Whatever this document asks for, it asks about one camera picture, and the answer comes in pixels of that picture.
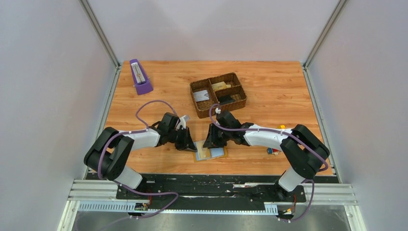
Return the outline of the black card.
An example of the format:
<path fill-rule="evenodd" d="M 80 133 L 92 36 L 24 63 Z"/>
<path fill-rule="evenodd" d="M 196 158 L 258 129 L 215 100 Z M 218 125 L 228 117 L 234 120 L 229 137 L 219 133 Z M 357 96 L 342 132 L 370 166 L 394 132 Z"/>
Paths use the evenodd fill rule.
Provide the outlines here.
<path fill-rule="evenodd" d="M 235 100 L 230 95 L 224 95 L 218 99 L 220 105 L 225 105 L 229 103 L 234 103 Z"/>

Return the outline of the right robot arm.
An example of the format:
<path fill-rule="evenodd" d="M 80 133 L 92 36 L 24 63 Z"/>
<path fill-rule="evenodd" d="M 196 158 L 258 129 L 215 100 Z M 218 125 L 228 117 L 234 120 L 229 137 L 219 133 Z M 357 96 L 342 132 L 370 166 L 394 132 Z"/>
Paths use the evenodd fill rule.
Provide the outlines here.
<path fill-rule="evenodd" d="M 328 169 L 329 149 L 304 125 L 294 128 L 267 128 L 254 123 L 240 123 L 231 112 L 224 111 L 209 125 L 204 148 L 223 148 L 228 141 L 237 145 L 263 146 L 282 152 L 290 167 L 281 175 L 275 195 L 287 201 L 294 189 L 317 173 Z"/>

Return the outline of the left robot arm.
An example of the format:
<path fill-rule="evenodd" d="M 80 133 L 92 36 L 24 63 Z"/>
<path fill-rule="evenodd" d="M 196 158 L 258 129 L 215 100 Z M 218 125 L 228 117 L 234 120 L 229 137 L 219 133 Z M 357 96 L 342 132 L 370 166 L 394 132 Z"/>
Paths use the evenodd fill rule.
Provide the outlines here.
<path fill-rule="evenodd" d="M 136 199 L 147 194 L 143 176 L 126 166 L 132 151 L 174 144 L 179 151 L 196 152 L 190 129 L 188 115 L 178 117 L 165 113 L 162 120 L 145 130 L 119 131 L 113 127 L 105 128 L 84 156 L 84 164 L 98 172 L 100 177 L 129 187 L 129 193 Z"/>

